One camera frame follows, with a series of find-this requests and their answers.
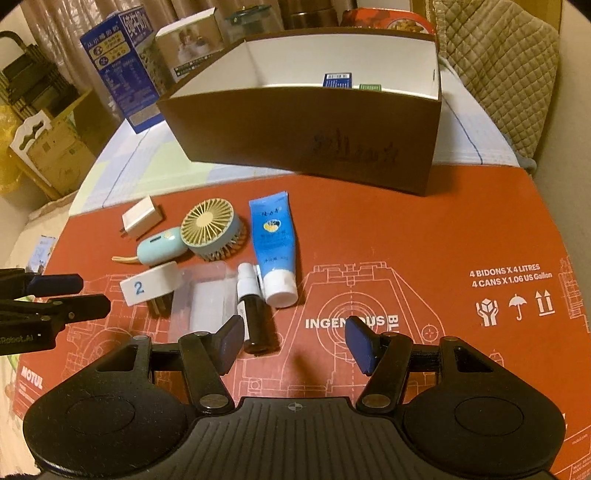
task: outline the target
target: metal screw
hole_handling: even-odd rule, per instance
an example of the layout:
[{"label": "metal screw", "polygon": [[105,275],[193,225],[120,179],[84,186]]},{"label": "metal screw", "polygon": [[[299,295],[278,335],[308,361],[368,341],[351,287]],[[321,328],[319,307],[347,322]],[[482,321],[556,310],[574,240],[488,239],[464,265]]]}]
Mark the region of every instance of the metal screw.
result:
[{"label": "metal screw", "polygon": [[367,408],[386,408],[390,405],[390,399],[386,395],[372,393],[364,396],[363,399],[361,399],[361,403]]},{"label": "metal screw", "polygon": [[199,399],[199,403],[203,405],[205,408],[208,408],[209,410],[215,410],[217,408],[222,408],[228,405],[229,400],[224,395],[210,393],[209,395],[201,397]]}]

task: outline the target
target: small dark bottle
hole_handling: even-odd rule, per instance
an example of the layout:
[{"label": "small dark bottle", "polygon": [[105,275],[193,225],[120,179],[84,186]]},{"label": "small dark bottle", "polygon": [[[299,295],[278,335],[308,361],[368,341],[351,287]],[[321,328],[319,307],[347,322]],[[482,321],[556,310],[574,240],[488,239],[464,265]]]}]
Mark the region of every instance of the small dark bottle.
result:
[{"label": "small dark bottle", "polygon": [[244,351],[262,355],[274,349],[267,325],[268,307],[262,298],[261,288],[252,264],[238,265],[238,315],[245,321]]}]

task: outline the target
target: cardboard carton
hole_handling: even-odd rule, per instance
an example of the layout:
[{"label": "cardboard carton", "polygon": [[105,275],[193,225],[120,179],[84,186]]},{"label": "cardboard carton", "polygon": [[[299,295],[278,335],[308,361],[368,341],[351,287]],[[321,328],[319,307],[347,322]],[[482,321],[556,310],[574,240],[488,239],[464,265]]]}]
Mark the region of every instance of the cardboard carton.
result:
[{"label": "cardboard carton", "polygon": [[88,90],[54,120],[67,120],[84,144],[98,158],[121,123],[106,109],[94,90]]},{"label": "cardboard carton", "polygon": [[[353,88],[323,87],[339,72]],[[441,111],[437,47],[430,35],[360,28],[249,37],[158,105],[192,161],[424,194]]]},{"label": "cardboard carton", "polygon": [[41,174],[61,195],[74,192],[86,178],[96,157],[67,120],[54,120],[28,151]]},{"label": "cardboard carton", "polygon": [[156,44],[175,82],[224,48],[216,9],[178,20],[158,30]]},{"label": "cardboard carton", "polygon": [[173,83],[144,7],[117,12],[80,42],[136,133],[163,120],[156,100]]}]

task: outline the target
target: brown box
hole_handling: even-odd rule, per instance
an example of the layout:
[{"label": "brown box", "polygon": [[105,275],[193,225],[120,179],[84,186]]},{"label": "brown box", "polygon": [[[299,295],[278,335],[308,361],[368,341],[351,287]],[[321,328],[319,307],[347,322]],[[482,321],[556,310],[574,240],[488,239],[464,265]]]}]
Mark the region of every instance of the brown box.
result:
[{"label": "brown box", "polygon": [[110,110],[105,108],[94,90],[88,90],[62,111],[53,122],[69,121],[76,134],[98,158],[121,121],[117,121]]},{"label": "brown box", "polygon": [[[323,87],[338,72],[352,74],[352,89]],[[158,106],[192,161],[425,194],[441,111],[437,47],[430,35],[361,28],[250,37]]]},{"label": "brown box", "polygon": [[70,122],[58,119],[37,137],[28,155],[51,186],[63,196],[80,188],[96,160],[73,131]]}]

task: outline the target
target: skincare tube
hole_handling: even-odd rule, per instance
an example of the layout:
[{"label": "skincare tube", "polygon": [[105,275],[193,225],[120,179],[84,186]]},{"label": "skincare tube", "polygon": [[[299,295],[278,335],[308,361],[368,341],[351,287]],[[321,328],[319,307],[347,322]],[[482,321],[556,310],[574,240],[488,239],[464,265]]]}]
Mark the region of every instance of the skincare tube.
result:
[{"label": "skincare tube", "polygon": [[296,235],[287,192],[251,200],[252,242],[265,301],[281,309],[297,302]]}]

